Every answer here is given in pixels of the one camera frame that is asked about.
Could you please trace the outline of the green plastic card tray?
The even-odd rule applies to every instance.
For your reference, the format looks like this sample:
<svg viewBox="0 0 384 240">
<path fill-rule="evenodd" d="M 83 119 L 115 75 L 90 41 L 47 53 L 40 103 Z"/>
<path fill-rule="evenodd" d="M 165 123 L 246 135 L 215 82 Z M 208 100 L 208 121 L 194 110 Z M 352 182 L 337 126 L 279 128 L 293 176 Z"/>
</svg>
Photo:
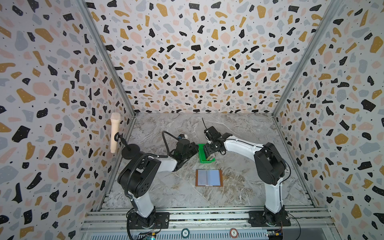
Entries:
<svg viewBox="0 0 384 240">
<path fill-rule="evenodd" d="M 210 157 L 206 156 L 205 150 L 204 150 L 205 144 L 198 144 L 198 146 L 199 146 L 198 156 L 199 156 L 199 160 L 200 160 L 201 164 L 210 164 L 210 163 L 214 163 L 216 161 L 214 155 L 212 155 Z"/>
</svg>

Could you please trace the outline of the brown leather card holder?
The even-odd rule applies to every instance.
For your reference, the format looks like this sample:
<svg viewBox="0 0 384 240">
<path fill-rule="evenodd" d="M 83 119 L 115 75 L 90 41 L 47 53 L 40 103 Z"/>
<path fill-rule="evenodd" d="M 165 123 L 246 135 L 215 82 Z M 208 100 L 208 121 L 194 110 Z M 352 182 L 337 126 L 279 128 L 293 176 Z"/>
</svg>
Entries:
<svg viewBox="0 0 384 240">
<path fill-rule="evenodd" d="M 196 187 L 222 187 L 222 170 L 196 170 Z"/>
</svg>

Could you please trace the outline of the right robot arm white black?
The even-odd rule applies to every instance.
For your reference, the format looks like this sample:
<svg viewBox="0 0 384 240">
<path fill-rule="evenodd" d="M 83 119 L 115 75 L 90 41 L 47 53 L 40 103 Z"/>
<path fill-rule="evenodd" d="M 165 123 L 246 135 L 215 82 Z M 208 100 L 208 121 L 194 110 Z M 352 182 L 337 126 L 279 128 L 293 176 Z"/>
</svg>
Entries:
<svg viewBox="0 0 384 240">
<path fill-rule="evenodd" d="M 241 140 L 232 134 L 220 134 L 215 127 L 204 130 L 208 143 L 204 154 L 233 152 L 254 160 L 259 178 L 265 184 L 266 201 L 262 211 L 249 212 L 252 227 L 289 227 L 290 217 L 281 196 L 282 182 L 287 164 L 272 143 L 256 144 Z"/>
</svg>

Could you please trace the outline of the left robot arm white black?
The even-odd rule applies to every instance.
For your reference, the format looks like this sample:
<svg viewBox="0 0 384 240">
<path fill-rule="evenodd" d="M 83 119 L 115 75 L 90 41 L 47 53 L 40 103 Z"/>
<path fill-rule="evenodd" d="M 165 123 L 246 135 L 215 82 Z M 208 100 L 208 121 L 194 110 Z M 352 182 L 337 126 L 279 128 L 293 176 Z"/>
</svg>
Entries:
<svg viewBox="0 0 384 240">
<path fill-rule="evenodd" d="M 130 162 L 118 176 L 125 197 L 133 210 L 127 214 L 128 225 L 134 229 L 149 229 L 156 225 L 156 208 L 149 189 L 155 176 L 161 172 L 179 170 L 199 152 L 199 146 L 185 138 L 177 138 L 177 145 L 167 155 L 145 153 L 135 144 L 123 148 L 123 158 Z"/>
</svg>

